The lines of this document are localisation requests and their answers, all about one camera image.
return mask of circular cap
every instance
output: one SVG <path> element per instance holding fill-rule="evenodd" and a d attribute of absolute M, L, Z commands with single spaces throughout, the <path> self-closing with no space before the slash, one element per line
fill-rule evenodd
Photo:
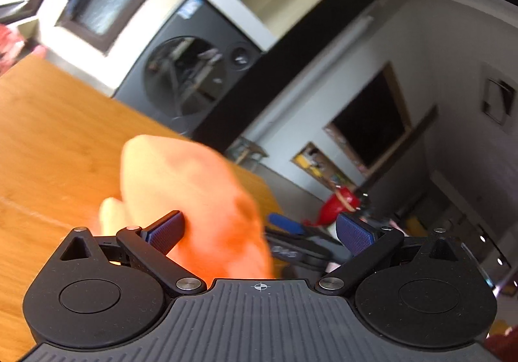
<path fill-rule="evenodd" d="M 116 284 L 91 278 L 65 287 L 60 294 L 60 302 L 79 314 L 95 314 L 113 307 L 120 297 L 121 290 Z"/>
<path fill-rule="evenodd" d="M 432 278 L 408 282 L 400 289 L 401 300 L 410 308 L 426 314 L 440 314 L 456 307 L 460 299 L 452 285 Z"/>
<path fill-rule="evenodd" d="M 343 280 L 338 277 L 324 277 L 320 279 L 319 286 L 322 289 L 338 290 L 343 287 Z"/>
<path fill-rule="evenodd" d="M 195 290 L 201 286 L 201 281 L 194 277 L 184 277 L 176 282 L 176 287 L 182 290 Z"/>

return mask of metal pivot screw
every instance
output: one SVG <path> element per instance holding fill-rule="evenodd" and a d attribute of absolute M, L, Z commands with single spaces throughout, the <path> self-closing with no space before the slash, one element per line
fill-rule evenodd
<path fill-rule="evenodd" d="M 343 287 L 343 280 L 338 277 L 324 277 L 319 280 L 319 286 L 326 290 L 338 290 Z"/>
<path fill-rule="evenodd" d="M 195 290 L 201 286 L 201 281 L 194 277 L 184 277 L 176 282 L 176 287 L 182 290 Z"/>

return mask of crosshair marking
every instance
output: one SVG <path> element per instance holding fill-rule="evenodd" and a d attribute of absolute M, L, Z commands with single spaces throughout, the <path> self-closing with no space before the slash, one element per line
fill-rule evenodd
<path fill-rule="evenodd" d="M 266 286 L 264 283 L 257 283 L 256 285 L 253 285 L 252 287 L 260 292 L 262 290 L 265 290 L 267 287 L 271 287 L 271 286 Z"/>

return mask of ridged rubber surface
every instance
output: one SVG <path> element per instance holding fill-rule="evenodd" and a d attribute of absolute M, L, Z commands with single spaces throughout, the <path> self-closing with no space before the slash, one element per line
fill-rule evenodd
<path fill-rule="evenodd" d="M 25 362 L 497 362 L 479 345 L 419 352 L 369 332 L 340 297 L 302 280 L 218 280 L 210 291 L 178 298 L 140 339 L 94 352 L 40 345 Z"/>
<path fill-rule="evenodd" d="M 349 217 L 342 214 L 336 220 L 336 235 L 353 256 L 358 255 L 375 242 L 372 233 L 367 232 Z"/>
<path fill-rule="evenodd" d="M 170 219 L 163 222 L 159 227 L 154 228 L 148 233 L 146 242 L 148 242 L 153 248 L 159 250 L 161 253 L 166 255 L 173 246 L 176 245 L 178 240 L 178 224 L 181 223 L 183 231 L 183 214 L 177 213 Z"/>

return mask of triangular hole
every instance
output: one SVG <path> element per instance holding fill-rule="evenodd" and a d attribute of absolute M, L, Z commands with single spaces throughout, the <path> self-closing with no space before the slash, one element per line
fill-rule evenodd
<path fill-rule="evenodd" d="M 90 253 L 88 248 L 86 248 L 84 240 L 81 238 L 74 238 L 61 256 L 61 261 L 79 260 L 81 258 L 88 257 L 90 257 Z"/>
<path fill-rule="evenodd" d="M 435 242 L 434 248 L 430 253 L 430 258 L 435 260 L 458 261 L 455 253 L 445 239 L 439 239 Z"/>

